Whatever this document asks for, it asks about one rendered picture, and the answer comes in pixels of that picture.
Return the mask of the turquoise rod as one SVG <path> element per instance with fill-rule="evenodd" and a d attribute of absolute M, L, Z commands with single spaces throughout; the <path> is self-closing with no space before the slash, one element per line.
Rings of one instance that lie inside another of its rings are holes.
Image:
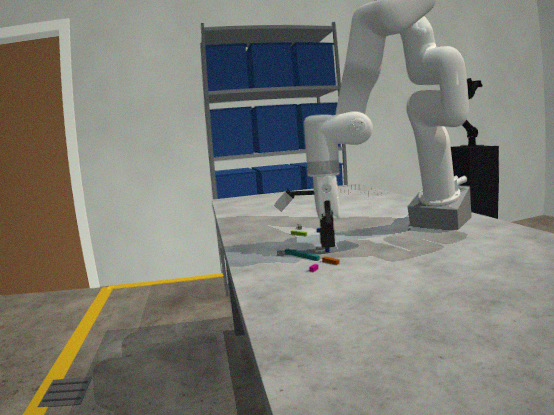
<path fill-rule="evenodd" d="M 301 258 L 306 258 L 306 259 L 310 259 L 310 260 L 315 260 L 315 261 L 320 260 L 319 255 L 300 252 L 300 251 L 295 251 L 295 250 L 291 250 L 291 249 L 286 249 L 285 254 L 292 255 L 292 256 L 297 256 L 297 257 L 301 257 Z"/>

